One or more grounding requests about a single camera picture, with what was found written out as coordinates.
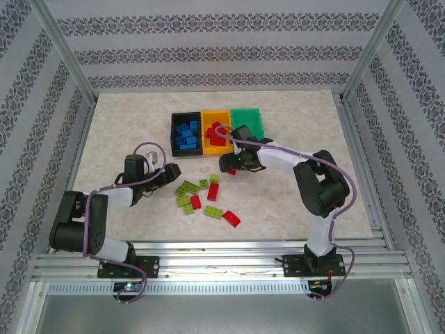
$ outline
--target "black bracket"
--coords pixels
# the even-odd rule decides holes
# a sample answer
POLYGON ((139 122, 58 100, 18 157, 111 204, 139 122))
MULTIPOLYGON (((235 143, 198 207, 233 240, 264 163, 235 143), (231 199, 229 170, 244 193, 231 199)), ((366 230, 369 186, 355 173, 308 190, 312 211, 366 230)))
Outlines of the black bracket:
POLYGON ((328 276, 328 269, 332 270, 332 276, 345 276, 345 264, 343 256, 336 254, 323 268, 313 272, 305 262, 303 254, 283 255, 284 277, 319 277, 328 276))
MULTIPOLYGON (((158 278, 159 256, 138 256, 135 267, 141 268, 147 274, 147 278, 158 278)), ((124 266, 100 262, 97 270, 98 278, 142 278, 139 271, 124 266)))

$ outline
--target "green tray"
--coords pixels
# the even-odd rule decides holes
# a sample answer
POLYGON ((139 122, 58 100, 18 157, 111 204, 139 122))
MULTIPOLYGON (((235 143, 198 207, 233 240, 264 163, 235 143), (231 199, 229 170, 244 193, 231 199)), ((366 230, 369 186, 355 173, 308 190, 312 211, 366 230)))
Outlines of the green tray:
POLYGON ((232 109, 232 129, 247 125, 249 130, 260 141, 264 138, 263 122, 259 109, 232 109))

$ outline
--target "enclosure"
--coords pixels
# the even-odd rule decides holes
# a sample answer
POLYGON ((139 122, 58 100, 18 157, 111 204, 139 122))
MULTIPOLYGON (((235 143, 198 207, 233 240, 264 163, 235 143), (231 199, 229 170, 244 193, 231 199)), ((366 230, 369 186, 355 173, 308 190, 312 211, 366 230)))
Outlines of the enclosure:
POLYGON ((0 7, 0 333, 445 332, 444 0, 0 7), (272 168, 219 173, 215 206, 236 228, 185 216, 174 182, 110 214, 110 236, 160 258, 133 305, 110 296, 119 280, 98 278, 97 261, 49 246, 63 194, 112 184, 141 142, 160 144, 181 182, 218 173, 232 144, 206 137, 215 111, 328 150, 357 183, 335 230, 355 265, 332 300, 309 300, 311 281, 276 261, 303 252, 312 222, 272 168), (181 151, 187 113, 198 147, 181 151))

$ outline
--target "wallpaper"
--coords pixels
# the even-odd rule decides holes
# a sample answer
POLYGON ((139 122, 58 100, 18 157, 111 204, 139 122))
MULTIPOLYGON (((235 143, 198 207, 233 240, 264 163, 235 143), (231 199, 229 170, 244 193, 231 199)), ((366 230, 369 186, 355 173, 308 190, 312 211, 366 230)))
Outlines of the wallpaper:
POLYGON ((0 333, 12 333, 90 107, 28 2, 0 13, 0 333))
POLYGON ((48 4, 96 93, 340 93, 387 0, 48 4))
POLYGON ((434 333, 445 332, 443 5, 407 1, 350 101, 380 203, 410 259, 434 333))

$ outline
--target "gray floor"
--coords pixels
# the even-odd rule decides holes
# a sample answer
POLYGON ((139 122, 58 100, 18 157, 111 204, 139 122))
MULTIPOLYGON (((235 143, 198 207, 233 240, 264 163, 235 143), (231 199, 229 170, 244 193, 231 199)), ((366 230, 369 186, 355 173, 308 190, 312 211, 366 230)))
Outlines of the gray floor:
POLYGON ((409 333, 390 280, 348 281, 325 303, 305 295, 48 296, 38 333, 409 333))

